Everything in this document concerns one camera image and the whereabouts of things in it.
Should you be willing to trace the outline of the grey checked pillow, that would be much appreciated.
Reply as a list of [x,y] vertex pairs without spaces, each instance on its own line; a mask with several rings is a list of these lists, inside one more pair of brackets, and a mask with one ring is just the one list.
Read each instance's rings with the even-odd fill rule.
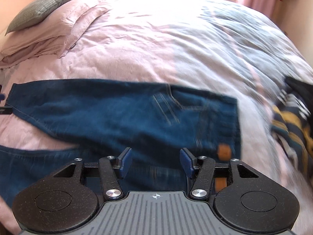
[[41,23],[48,15],[71,0],[35,0],[22,9],[8,25],[6,33],[23,30]]

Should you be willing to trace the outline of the striped yellow navy garment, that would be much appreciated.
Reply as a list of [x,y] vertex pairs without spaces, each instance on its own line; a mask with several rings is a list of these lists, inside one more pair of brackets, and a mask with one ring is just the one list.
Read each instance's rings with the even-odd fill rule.
[[312,85],[290,76],[284,79],[273,106],[272,136],[292,165],[312,177]]

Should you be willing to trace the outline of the pink pillow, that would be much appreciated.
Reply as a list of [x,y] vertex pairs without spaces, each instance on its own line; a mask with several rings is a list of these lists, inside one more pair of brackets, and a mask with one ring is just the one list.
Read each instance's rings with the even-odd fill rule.
[[1,40],[1,68],[42,55],[61,58],[98,17],[108,12],[104,0],[71,0],[32,27]]

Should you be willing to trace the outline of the dark blue denim jeans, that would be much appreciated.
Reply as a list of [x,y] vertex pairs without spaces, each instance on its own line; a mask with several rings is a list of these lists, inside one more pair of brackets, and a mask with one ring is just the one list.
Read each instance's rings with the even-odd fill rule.
[[237,100],[209,91],[162,83],[100,79],[14,84],[6,105],[49,136],[74,144],[67,150],[1,147],[1,197],[17,193],[75,158],[96,162],[130,147],[129,190],[184,190],[179,152],[189,149],[228,161],[241,155]]

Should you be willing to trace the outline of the pink grey bed duvet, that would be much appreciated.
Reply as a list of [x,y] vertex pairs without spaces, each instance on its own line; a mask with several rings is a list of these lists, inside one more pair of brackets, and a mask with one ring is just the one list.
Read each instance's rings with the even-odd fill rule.
[[270,134],[285,76],[312,83],[312,68],[266,16],[225,0],[106,0],[62,58],[34,57],[1,70],[3,91],[35,80],[96,78],[165,82],[238,100],[244,162],[291,190],[293,227],[312,234],[312,187]]

